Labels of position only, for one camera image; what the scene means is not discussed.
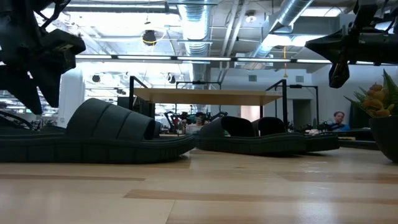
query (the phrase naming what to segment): black slide sandal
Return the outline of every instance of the black slide sandal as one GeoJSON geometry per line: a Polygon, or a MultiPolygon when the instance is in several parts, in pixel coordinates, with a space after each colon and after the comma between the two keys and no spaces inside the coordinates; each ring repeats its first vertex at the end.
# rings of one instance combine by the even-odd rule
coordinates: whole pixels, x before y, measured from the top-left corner
{"type": "MultiPolygon", "coordinates": [[[[279,118],[265,117],[252,123],[260,136],[268,135],[302,135],[300,133],[288,133],[284,123],[279,118]]],[[[305,137],[305,152],[329,151],[340,148],[338,137],[335,134],[319,134],[305,137]]]]}
{"type": "Polygon", "coordinates": [[[197,136],[197,148],[207,151],[264,156],[283,152],[304,152],[302,135],[256,136],[250,121],[225,116],[206,124],[197,136]]]}
{"type": "Polygon", "coordinates": [[[89,99],[65,133],[2,129],[0,162],[140,164],[176,159],[195,147],[193,136],[153,139],[154,128],[152,118],[89,99]]]}

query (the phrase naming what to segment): wooden table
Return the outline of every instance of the wooden table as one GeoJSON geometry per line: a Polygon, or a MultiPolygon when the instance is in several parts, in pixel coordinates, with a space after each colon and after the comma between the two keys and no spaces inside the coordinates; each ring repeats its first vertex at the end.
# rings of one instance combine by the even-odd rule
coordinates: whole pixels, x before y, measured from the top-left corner
{"type": "Polygon", "coordinates": [[[398,223],[379,151],[261,157],[191,151],[148,165],[0,164],[4,224],[398,223]]]}
{"type": "Polygon", "coordinates": [[[281,91],[187,90],[135,88],[134,94],[150,103],[262,106],[282,97],[281,91]]]}

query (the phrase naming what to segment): potted plant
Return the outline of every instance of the potted plant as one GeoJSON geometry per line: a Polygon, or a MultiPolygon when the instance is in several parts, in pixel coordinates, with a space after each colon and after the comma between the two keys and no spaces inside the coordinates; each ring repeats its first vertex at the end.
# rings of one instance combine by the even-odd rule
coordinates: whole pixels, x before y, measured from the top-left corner
{"type": "Polygon", "coordinates": [[[377,145],[387,158],[398,163],[398,86],[385,70],[383,77],[383,86],[375,83],[368,91],[355,91],[358,101],[345,98],[370,115],[369,124],[377,145]]]}

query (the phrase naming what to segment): man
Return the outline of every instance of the man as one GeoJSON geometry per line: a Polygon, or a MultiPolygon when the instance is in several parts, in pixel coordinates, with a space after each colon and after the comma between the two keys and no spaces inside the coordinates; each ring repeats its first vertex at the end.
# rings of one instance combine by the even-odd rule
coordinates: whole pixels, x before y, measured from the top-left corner
{"type": "Polygon", "coordinates": [[[332,131],[348,131],[349,126],[343,124],[345,114],[341,111],[337,111],[333,115],[335,117],[335,122],[330,124],[332,131]]]}

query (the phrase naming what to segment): black pot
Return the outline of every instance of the black pot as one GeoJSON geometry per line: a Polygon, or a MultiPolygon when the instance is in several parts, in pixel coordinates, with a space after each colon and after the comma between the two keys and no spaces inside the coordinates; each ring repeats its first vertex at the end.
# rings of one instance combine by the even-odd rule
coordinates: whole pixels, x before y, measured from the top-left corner
{"type": "Polygon", "coordinates": [[[369,120],[372,135],[383,154],[398,163],[398,116],[369,120]]]}

